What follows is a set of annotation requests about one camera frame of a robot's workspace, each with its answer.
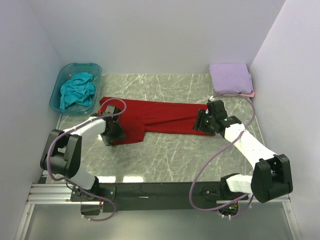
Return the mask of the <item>red t-shirt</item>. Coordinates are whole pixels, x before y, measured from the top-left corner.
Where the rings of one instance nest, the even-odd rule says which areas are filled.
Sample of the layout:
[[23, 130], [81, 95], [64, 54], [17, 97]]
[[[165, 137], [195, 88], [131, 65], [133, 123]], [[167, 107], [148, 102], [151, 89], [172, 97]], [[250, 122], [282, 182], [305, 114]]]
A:
[[135, 144], [144, 141], [145, 133], [208, 136], [193, 129], [200, 109], [205, 104], [157, 102], [124, 99], [126, 110], [120, 116], [125, 138], [114, 145]]

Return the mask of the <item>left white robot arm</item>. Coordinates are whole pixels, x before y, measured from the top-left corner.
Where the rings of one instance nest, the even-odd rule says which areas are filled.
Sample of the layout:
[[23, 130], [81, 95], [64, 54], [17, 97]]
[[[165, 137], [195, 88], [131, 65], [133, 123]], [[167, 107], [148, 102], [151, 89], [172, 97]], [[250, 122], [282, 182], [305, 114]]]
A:
[[125, 133], [118, 120], [120, 113], [120, 108], [108, 105], [105, 111], [92, 114], [73, 128], [52, 130], [43, 150], [40, 167], [76, 184], [88, 201], [96, 200], [101, 192], [100, 183], [96, 176], [81, 168], [82, 145], [86, 139], [96, 136], [100, 136], [106, 146], [123, 140]]

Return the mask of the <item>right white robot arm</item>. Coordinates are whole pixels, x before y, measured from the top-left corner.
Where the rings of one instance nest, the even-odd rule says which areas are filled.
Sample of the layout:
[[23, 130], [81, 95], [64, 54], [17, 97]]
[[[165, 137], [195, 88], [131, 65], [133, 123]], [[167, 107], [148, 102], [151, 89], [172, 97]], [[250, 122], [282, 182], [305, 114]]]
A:
[[207, 109], [198, 111], [194, 130], [219, 134], [235, 146], [253, 168], [252, 175], [233, 173], [220, 180], [216, 196], [230, 200], [237, 193], [254, 195], [260, 203], [290, 194], [293, 181], [290, 160], [265, 147], [236, 117], [229, 116], [222, 100], [211, 97]]

